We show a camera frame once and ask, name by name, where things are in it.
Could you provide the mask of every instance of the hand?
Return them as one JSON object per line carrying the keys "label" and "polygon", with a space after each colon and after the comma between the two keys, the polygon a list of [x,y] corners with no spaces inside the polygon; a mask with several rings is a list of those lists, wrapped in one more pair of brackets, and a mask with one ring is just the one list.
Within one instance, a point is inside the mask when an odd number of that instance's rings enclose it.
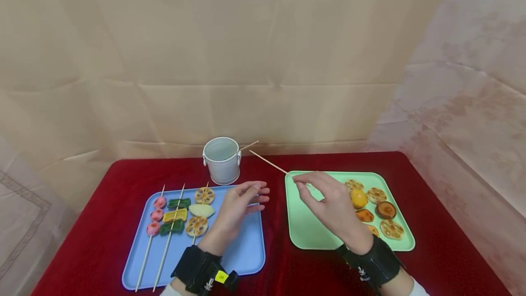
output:
{"label": "hand", "polygon": [[[345,185],[321,171],[294,176],[293,181],[298,186],[300,199],[353,253],[363,255],[371,250],[373,234],[356,217]],[[306,186],[307,183],[319,189],[325,199],[314,199]]]}
{"label": "hand", "polygon": [[210,228],[198,247],[211,254],[222,256],[228,244],[234,240],[245,214],[261,211],[264,205],[253,205],[270,200],[270,189],[266,182],[245,182],[228,190],[217,214],[214,225]]}

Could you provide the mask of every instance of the white sleeve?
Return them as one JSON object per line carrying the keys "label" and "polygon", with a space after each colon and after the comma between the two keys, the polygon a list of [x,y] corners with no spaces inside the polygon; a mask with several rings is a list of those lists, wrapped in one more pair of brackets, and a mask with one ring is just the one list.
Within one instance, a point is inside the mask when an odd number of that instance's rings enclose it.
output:
{"label": "white sleeve", "polygon": [[418,282],[416,282],[415,278],[413,278],[413,281],[415,282],[415,285],[413,286],[413,290],[409,296],[429,296],[429,294],[426,293],[426,290]]}
{"label": "white sleeve", "polygon": [[172,285],[167,285],[165,290],[163,290],[160,296],[181,296],[181,294],[175,289],[173,289]]}

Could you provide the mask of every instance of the person's left hand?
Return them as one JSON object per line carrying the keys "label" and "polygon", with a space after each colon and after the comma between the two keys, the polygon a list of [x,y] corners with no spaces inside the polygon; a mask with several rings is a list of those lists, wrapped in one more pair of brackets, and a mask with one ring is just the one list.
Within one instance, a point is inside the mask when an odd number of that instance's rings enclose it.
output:
{"label": "person's left hand", "polygon": [[270,189],[266,182],[245,182],[228,190],[217,214],[214,225],[210,228],[198,247],[203,251],[221,256],[228,244],[234,240],[245,214],[261,211],[264,205],[253,205],[270,200]]}

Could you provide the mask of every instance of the pink fish ball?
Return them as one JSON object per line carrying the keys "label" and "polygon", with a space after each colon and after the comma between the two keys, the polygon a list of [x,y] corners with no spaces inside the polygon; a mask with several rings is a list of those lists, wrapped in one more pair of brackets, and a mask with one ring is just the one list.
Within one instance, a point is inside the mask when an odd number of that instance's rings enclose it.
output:
{"label": "pink fish ball", "polygon": [[146,227],[146,234],[153,237],[159,234],[160,230],[161,230],[161,224],[159,224],[159,222],[152,222],[148,224],[148,226]]}
{"label": "pink fish ball", "polygon": [[150,214],[150,219],[152,222],[160,221],[163,218],[163,210],[157,208]]}
{"label": "pink fish ball", "polygon": [[159,196],[155,201],[153,202],[153,207],[155,209],[160,209],[166,206],[166,198],[164,196]]}

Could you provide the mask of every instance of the black wrist strap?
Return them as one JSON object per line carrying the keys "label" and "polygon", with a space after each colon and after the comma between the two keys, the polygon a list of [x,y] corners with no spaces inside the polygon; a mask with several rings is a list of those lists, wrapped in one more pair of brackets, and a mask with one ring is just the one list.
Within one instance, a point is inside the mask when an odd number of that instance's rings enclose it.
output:
{"label": "black wrist strap", "polygon": [[221,257],[202,251],[196,245],[187,247],[172,272],[172,278],[179,278],[186,290],[200,296],[208,295],[214,281],[223,283],[230,292],[235,292],[239,275],[232,271],[227,274],[221,266]]}
{"label": "black wrist strap", "polygon": [[358,270],[360,279],[368,282],[377,295],[380,295],[378,288],[391,281],[400,272],[400,267],[405,266],[384,240],[373,237],[373,247],[367,254],[354,254],[346,245],[340,246],[336,251],[351,268]]}

